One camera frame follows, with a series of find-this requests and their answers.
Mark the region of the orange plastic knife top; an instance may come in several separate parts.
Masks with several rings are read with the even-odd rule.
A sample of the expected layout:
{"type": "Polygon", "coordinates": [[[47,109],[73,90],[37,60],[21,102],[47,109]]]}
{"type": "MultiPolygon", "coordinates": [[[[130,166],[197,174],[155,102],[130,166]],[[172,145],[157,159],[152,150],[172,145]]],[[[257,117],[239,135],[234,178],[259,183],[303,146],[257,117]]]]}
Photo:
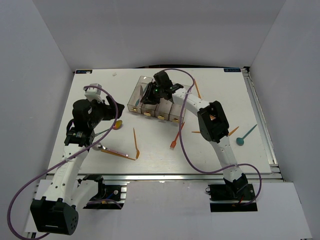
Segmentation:
{"type": "Polygon", "coordinates": [[[194,80],[194,86],[196,88],[196,92],[197,92],[198,98],[202,99],[202,96],[200,94],[199,87],[198,87],[198,84],[197,84],[196,80],[194,80]]]}

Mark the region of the teal plastic knife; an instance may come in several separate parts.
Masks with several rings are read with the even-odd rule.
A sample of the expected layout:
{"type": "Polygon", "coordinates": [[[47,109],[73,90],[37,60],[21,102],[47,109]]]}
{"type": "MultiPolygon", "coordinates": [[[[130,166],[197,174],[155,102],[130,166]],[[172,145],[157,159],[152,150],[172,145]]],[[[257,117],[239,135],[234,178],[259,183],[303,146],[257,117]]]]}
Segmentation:
{"type": "Polygon", "coordinates": [[[138,99],[137,99],[137,101],[136,101],[136,103],[135,103],[135,106],[136,106],[136,107],[141,103],[142,98],[143,98],[143,97],[140,97],[140,95],[139,95],[139,97],[138,97],[138,99]]]}

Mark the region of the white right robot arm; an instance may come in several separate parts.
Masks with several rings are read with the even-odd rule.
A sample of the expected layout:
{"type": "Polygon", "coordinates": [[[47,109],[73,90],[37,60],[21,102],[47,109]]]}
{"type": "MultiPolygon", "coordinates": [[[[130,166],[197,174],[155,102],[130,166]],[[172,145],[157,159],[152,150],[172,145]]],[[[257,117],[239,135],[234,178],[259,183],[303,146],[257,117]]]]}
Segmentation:
{"type": "Polygon", "coordinates": [[[226,195],[236,200],[243,195],[248,185],[246,175],[238,166],[229,139],[229,122],[219,101],[208,102],[192,93],[192,87],[186,89],[179,83],[173,83],[166,70],[157,72],[154,81],[148,83],[141,103],[155,105],[161,99],[181,106],[179,119],[182,120],[184,109],[193,113],[198,120],[202,137],[213,147],[219,163],[226,195]]]}

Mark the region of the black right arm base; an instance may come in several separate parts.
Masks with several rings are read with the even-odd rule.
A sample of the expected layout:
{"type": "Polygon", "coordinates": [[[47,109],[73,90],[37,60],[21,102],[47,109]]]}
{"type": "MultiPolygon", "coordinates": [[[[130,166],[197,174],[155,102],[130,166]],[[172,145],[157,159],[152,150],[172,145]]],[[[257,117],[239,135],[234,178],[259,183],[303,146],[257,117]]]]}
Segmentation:
{"type": "Polygon", "coordinates": [[[234,193],[226,184],[209,184],[205,188],[212,213],[257,212],[256,200],[260,190],[259,188],[255,193],[252,184],[248,184],[238,193],[234,193]]]}

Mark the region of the orange plastic spoon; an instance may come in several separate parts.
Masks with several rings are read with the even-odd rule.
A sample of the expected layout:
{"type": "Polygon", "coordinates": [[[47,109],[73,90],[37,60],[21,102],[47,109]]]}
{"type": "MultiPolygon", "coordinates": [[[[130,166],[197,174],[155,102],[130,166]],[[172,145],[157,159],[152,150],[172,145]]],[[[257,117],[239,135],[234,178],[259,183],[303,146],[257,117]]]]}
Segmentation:
{"type": "Polygon", "coordinates": [[[232,131],[230,131],[229,134],[228,134],[228,136],[231,136],[238,128],[239,128],[239,126],[237,126],[235,129],[233,129],[232,131]]]}

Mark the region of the aluminium rail right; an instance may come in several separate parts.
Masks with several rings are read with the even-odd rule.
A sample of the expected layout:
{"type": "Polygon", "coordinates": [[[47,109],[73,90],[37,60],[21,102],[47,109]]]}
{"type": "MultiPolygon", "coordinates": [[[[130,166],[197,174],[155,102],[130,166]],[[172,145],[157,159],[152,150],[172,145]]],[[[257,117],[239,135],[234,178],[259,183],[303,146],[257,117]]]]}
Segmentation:
{"type": "Polygon", "coordinates": [[[250,98],[250,102],[254,111],[255,118],[257,120],[257,127],[262,139],[262,143],[266,152],[268,164],[271,173],[263,173],[264,182],[283,182],[283,176],[274,152],[274,146],[267,128],[267,123],[263,114],[261,104],[256,93],[254,83],[250,76],[250,68],[248,66],[241,68],[241,72],[244,78],[244,82],[247,88],[247,92],[250,98]]]}

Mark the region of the red-orange plastic fork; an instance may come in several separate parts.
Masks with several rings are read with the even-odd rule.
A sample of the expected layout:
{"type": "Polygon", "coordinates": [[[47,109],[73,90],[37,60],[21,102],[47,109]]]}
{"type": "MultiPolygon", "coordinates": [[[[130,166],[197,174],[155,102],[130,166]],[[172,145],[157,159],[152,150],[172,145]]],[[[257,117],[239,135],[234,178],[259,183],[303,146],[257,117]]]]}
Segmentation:
{"type": "Polygon", "coordinates": [[[179,136],[180,136],[180,130],[178,130],[178,132],[177,132],[177,134],[176,134],[176,136],[175,136],[175,139],[171,142],[171,144],[170,144],[170,149],[171,150],[174,150],[175,149],[175,147],[176,147],[176,144],[177,144],[177,140],[178,140],[178,138],[179,138],[179,136]]]}

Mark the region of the silver metal spoon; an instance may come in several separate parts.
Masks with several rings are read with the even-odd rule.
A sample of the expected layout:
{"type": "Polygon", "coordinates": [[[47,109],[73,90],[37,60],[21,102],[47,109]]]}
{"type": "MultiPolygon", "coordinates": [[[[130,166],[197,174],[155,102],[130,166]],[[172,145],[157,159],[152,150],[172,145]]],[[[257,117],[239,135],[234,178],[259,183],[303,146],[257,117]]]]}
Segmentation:
{"type": "Polygon", "coordinates": [[[91,148],[95,151],[108,151],[109,150],[107,147],[103,146],[100,142],[93,145],[91,148]]]}

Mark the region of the teal plastic spoon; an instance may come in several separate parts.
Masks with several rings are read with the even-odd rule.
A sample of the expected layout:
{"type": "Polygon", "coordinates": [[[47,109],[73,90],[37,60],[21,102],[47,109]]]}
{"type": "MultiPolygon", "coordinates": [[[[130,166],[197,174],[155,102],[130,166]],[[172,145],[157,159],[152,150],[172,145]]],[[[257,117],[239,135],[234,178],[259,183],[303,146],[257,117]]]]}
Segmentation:
{"type": "Polygon", "coordinates": [[[257,127],[257,125],[254,125],[243,137],[237,137],[236,138],[236,144],[238,146],[243,146],[245,143],[245,138],[257,127]]]}

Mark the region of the clear four-compartment organizer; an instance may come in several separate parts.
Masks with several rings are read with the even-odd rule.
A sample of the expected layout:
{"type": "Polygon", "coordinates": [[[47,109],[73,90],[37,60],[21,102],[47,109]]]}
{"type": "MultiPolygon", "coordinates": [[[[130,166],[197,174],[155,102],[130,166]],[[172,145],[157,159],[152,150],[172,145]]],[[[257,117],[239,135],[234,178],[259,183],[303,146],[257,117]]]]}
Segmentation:
{"type": "Polygon", "coordinates": [[[166,120],[178,124],[180,121],[181,105],[174,104],[169,100],[161,99],[160,103],[156,105],[140,103],[138,106],[135,106],[140,95],[140,86],[145,88],[145,92],[149,82],[154,82],[154,79],[143,75],[139,77],[127,103],[128,110],[133,113],[143,114],[147,117],[155,117],[159,120],[166,120]]]}

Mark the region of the orange pink knife left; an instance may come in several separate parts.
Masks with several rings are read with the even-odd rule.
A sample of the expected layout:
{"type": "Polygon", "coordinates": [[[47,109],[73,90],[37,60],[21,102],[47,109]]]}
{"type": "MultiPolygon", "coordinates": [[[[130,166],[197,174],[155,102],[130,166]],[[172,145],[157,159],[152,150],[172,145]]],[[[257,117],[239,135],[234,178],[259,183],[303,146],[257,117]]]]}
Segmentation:
{"type": "Polygon", "coordinates": [[[117,156],[117,157],[129,159],[129,160],[133,160],[133,161],[136,160],[135,158],[131,158],[131,157],[127,156],[127,155],[115,153],[115,152],[113,152],[113,151],[109,151],[109,150],[106,150],[106,149],[101,149],[100,152],[107,153],[107,154],[111,154],[111,155],[114,155],[114,156],[117,156]]]}

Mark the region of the black label left corner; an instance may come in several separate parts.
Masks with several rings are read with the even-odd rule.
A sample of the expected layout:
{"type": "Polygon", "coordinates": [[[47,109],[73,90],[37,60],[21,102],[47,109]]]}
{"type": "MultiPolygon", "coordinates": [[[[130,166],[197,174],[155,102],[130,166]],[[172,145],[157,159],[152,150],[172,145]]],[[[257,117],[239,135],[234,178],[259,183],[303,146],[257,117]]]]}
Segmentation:
{"type": "Polygon", "coordinates": [[[91,74],[92,72],[92,69],[78,69],[75,71],[75,74],[91,74]]]}

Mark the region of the blue label right corner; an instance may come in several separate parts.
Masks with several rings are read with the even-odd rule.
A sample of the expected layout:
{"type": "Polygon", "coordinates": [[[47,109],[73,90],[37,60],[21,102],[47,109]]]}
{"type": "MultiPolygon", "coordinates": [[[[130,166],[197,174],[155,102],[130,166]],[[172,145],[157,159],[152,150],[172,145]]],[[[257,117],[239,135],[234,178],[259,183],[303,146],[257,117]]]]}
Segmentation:
{"type": "Polygon", "coordinates": [[[225,73],[240,73],[240,68],[224,68],[223,69],[225,73]]]}

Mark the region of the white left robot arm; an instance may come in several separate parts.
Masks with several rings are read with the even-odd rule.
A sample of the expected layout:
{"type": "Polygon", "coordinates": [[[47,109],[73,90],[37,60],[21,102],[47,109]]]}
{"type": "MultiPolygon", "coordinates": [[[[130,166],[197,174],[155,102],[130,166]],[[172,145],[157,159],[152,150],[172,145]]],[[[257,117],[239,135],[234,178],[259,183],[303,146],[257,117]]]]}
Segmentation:
{"type": "Polygon", "coordinates": [[[92,199],[105,196],[103,178],[86,176],[75,186],[81,165],[94,142],[95,127],[101,121],[114,120],[122,115],[124,105],[113,102],[110,96],[80,99],[72,105],[72,123],[66,132],[61,162],[40,199],[32,201],[30,211],[39,232],[72,235],[79,221],[79,210],[92,199]]]}

